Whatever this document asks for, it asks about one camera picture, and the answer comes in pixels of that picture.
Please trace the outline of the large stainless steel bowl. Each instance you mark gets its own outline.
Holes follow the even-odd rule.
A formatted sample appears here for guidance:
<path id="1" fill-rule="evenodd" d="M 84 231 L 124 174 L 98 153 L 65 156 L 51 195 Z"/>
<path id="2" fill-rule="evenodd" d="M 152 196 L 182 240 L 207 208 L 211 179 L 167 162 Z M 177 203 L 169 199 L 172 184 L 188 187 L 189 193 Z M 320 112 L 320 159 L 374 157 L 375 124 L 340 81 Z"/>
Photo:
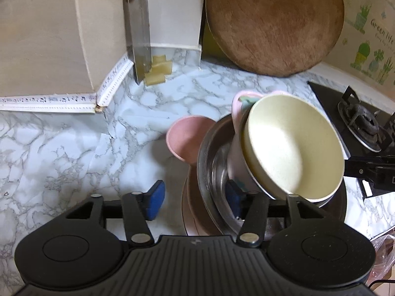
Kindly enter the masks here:
<path id="1" fill-rule="evenodd" d="M 227 157 L 235 135 L 231 115 L 216 122 L 206 133 L 197 158 L 197 182 L 203 203 L 217 229 L 224 235 L 237 237 L 244 221 L 234 217 L 226 200 L 225 187 L 229 180 Z M 342 181 L 336 194 L 320 208 L 340 221 L 345 221 L 347 194 Z M 284 229 L 284 218 L 269 218 L 264 239 L 271 240 Z"/>

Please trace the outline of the steel bowl pink shell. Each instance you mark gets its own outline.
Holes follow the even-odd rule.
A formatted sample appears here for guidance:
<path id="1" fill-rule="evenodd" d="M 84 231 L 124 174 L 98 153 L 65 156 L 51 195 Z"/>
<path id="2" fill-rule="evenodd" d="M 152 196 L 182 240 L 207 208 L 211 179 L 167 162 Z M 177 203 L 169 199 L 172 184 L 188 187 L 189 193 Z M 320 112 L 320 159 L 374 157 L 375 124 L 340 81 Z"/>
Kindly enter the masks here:
<path id="1" fill-rule="evenodd" d="M 250 171 L 242 148 L 242 131 L 251 107 L 261 98 L 270 95 L 289 95 L 283 91 L 262 94 L 251 90 L 238 92 L 232 100 L 231 118 L 235 135 L 227 156 L 228 177 L 233 180 L 243 192 L 263 192 L 270 199 L 277 199 L 265 190 Z"/>

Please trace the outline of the pink bear-shaped plate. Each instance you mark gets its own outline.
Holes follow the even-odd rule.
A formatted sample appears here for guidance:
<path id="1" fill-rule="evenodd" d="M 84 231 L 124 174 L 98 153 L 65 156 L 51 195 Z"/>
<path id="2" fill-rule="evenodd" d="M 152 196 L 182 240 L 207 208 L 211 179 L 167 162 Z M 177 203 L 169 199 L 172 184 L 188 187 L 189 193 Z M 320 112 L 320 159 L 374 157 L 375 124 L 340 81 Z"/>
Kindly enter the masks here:
<path id="1" fill-rule="evenodd" d="M 176 120 L 166 133 L 169 151 L 188 165 L 189 170 L 181 194 L 181 215 L 185 231 L 191 236 L 231 235 L 222 219 L 215 219 L 206 208 L 198 184 L 198 153 L 204 136 L 215 125 L 206 116 L 184 116 Z"/>

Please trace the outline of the black glass gas stove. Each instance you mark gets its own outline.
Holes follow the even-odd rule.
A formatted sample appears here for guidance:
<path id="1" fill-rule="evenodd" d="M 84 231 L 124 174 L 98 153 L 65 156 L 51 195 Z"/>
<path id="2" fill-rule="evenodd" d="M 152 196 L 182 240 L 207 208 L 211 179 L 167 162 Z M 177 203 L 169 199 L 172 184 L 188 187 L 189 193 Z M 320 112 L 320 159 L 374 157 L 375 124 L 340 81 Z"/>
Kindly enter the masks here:
<path id="1" fill-rule="evenodd" d="M 394 114 L 343 93 L 309 82 L 337 130 L 347 155 L 344 175 L 356 178 L 364 199 L 394 192 Z"/>

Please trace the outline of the left stove burner grate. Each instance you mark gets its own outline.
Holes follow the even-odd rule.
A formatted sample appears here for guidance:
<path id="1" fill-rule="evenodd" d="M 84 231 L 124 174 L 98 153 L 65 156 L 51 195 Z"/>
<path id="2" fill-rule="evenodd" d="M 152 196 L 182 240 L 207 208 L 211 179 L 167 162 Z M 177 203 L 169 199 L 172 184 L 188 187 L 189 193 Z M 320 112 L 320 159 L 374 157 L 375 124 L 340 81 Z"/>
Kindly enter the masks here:
<path id="1" fill-rule="evenodd" d="M 368 150 L 379 153 L 394 144 L 394 124 L 391 120 L 382 126 L 377 120 L 380 110 L 374 113 L 369 111 L 350 86 L 341 96 L 337 111 L 354 138 Z"/>

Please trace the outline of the yellow plastic cutting board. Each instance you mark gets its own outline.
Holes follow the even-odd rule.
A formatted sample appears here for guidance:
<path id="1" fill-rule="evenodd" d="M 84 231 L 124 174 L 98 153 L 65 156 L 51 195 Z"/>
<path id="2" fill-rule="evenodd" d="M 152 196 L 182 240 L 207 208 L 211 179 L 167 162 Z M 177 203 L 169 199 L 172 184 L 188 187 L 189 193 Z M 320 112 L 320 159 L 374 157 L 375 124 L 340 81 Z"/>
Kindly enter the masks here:
<path id="1" fill-rule="evenodd" d="M 207 20 L 201 32 L 201 56 L 202 59 L 213 63 L 222 63 L 226 66 L 233 66 L 233 62 L 225 55 L 216 43 Z"/>

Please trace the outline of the round wooden cutting board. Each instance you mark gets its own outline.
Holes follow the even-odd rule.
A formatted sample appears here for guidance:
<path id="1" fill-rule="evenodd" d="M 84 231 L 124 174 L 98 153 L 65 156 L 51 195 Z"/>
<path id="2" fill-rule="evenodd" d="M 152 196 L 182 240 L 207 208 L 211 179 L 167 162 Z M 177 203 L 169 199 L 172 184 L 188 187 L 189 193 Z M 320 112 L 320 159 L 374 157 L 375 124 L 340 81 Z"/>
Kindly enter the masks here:
<path id="1" fill-rule="evenodd" d="M 287 77 L 321 62 L 337 43 L 343 0 L 206 0 L 219 48 L 243 70 Z"/>

